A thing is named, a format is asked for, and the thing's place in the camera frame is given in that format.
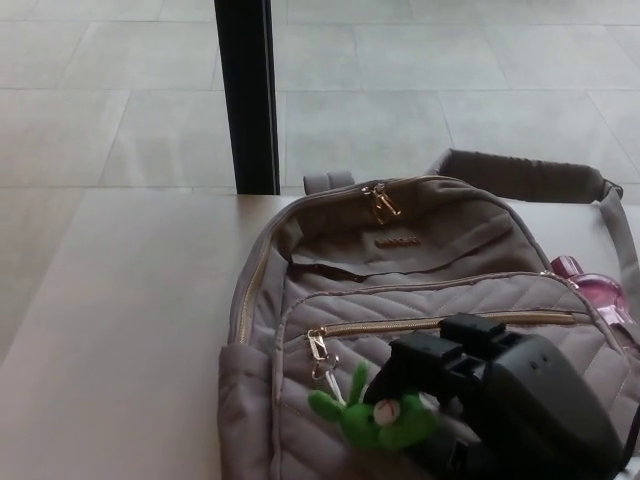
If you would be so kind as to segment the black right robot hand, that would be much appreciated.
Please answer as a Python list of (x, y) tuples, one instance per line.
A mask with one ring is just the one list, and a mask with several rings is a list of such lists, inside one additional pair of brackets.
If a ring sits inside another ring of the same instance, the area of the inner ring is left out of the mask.
[(439, 426), (405, 453), (436, 479), (613, 479), (637, 432), (620, 440), (596, 394), (566, 356), (539, 334), (455, 314), (439, 334), (391, 342), (391, 355), (364, 399), (428, 394), (458, 411), (476, 435)]

